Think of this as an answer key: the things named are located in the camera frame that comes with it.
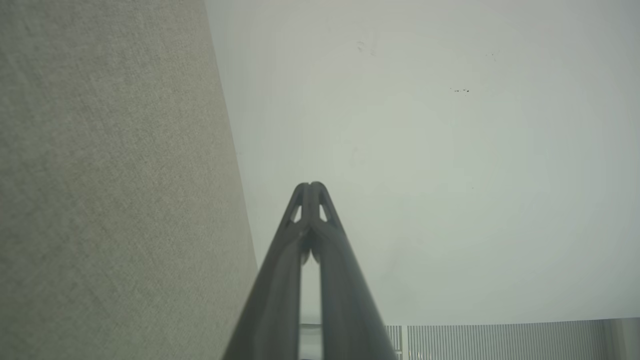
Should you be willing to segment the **ribbed white panel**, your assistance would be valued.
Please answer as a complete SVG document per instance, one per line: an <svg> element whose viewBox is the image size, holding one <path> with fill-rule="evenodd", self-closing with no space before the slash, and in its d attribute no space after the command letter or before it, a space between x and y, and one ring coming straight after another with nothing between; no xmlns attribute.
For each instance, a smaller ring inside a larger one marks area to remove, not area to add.
<svg viewBox="0 0 640 360"><path fill-rule="evenodd" d="M397 360L614 360L606 320L388 325Z"/></svg>

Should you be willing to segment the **grey fabric sofa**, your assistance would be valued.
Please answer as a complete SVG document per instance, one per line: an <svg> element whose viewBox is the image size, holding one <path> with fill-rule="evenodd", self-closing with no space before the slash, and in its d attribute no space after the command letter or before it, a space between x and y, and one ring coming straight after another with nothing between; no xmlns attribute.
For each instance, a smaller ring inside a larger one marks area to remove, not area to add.
<svg viewBox="0 0 640 360"><path fill-rule="evenodd" d="M221 360L257 271L205 0L0 0L0 360Z"/></svg>

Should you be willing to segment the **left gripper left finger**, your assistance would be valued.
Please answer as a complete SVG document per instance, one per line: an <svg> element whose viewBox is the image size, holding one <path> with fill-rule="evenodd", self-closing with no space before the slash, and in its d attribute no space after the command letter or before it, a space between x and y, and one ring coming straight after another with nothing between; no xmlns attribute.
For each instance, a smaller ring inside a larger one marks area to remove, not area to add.
<svg viewBox="0 0 640 360"><path fill-rule="evenodd" d="M310 184L295 187L222 360L298 360Z"/></svg>

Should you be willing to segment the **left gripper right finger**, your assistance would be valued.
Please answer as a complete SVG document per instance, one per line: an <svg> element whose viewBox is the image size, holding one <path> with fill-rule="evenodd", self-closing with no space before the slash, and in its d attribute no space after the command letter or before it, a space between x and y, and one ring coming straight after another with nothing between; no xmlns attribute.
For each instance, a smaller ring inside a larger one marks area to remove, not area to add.
<svg viewBox="0 0 640 360"><path fill-rule="evenodd" d="M327 187L312 182L311 252L320 268L323 360L397 360Z"/></svg>

